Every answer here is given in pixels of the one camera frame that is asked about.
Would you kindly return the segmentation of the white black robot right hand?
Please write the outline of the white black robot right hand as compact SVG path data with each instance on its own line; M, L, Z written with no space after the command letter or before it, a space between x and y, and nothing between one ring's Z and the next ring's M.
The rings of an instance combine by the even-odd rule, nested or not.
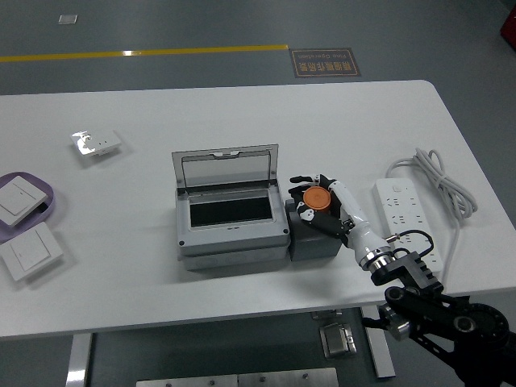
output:
M296 176L289 179L294 187L289 194L294 199L299 218L324 235L339 239L355 253L357 264L373 271L393 260L392 248L378 236L358 202L346 185L322 174ZM322 188L330 194L330 209L317 210L303 197L310 188Z

